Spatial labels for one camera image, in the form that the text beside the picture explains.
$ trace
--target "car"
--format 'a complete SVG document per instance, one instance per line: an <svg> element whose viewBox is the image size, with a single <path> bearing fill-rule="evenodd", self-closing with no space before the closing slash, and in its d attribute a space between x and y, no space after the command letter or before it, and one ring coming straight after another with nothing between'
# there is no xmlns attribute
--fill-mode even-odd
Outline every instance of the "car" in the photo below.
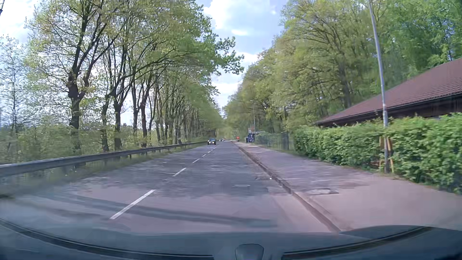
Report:
<svg viewBox="0 0 462 260"><path fill-rule="evenodd" d="M209 138L207 141L207 145L217 145L217 140L215 138Z"/></svg>

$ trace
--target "roof tile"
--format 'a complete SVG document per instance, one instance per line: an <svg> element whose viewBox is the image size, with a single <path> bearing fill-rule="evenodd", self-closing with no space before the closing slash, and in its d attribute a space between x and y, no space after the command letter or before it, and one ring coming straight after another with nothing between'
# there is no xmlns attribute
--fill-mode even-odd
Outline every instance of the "roof tile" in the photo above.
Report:
<svg viewBox="0 0 462 260"><path fill-rule="evenodd" d="M387 108L462 93L462 58L436 66L385 92ZM382 110L381 95L353 105L317 123Z"/></svg>

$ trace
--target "street lamp pole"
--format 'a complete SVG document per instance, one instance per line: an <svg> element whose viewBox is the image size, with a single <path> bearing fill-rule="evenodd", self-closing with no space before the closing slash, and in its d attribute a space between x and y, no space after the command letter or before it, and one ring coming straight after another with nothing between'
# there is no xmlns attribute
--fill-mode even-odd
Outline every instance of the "street lamp pole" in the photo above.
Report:
<svg viewBox="0 0 462 260"><path fill-rule="evenodd" d="M372 10L372 0L369 0L368 2L369 2L369 13L371 14L372 29L374 30L374 40L375 40L376 51L377 51L378 71L379 71L379 76L380 76L380 89L382 91L383 126L387 128L388 127L388 113L387 113L387 106L385 104L385 80L383 79L382 53L380 51L380 43L379 43L378 35L377 35L376 21L374 17L374 12ZM384 170L385 170L385 173L388 173L388 144L387 144L386 138L383 139L383 148L384 148L383 156L385 159Z"/></svg>
<svg viewBox="0 0 462 260"><path fill-rule="evenodd" d="M255 103L254 103L254 100L251 100L251 102L252 102L252 112L254 114L254 142L255 142L255 139L257 139L256 125L255 125Z"/></svg>

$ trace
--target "bush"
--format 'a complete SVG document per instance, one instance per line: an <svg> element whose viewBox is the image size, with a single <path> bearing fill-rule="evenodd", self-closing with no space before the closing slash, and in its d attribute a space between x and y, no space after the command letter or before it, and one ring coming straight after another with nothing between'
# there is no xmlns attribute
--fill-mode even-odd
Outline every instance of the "bush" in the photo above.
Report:
<svg viewBox="0 0 462 260"><path fill-rule="evenodd" d="M370 168L383 149L379 137L392 141L395 172L414 182L449 191L462 187L462 113L439 120L395 119L386 129L380 122L348 127L302 127L294 132L295 149L306 156L339 165Z"/></svg>

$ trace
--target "white lane marking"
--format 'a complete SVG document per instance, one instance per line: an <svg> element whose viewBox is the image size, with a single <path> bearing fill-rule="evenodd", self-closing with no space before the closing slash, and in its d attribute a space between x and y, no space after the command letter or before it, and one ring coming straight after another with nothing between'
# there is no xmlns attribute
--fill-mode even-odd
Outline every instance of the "white lane marking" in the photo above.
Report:
<svg viewBox="0 0 462 260"><path fill-rule="evenodd" d="M120 215L122 215L124 212L126 212L127 210L129 210L131 207L135 206L138 202L140 202L141 200L143 200L144 198L146 198L147 196L149 196L151 193L153 193L154 191L156 190L150 190L148 192L146 192L145 195L139 197L137 200L135 200L134 202L130 203L130 205L128 205L127 207L123 208L121 211L117 212L116 214L114 214L112 217L110 217L109 219L116 219L118 218Z"/></svg>
<svg viewBox="0 0 462 260"><path fill-rule="evenodd" d="M184 171L184 170L186 170L186 167L185 167L185 168L183 168L183 169L181 169L179 172L177 172L176 174L174 174L172 177L175 177L175 176L177 176L178 174L180 174L180 173L181 173L182 171Z"/></svg>

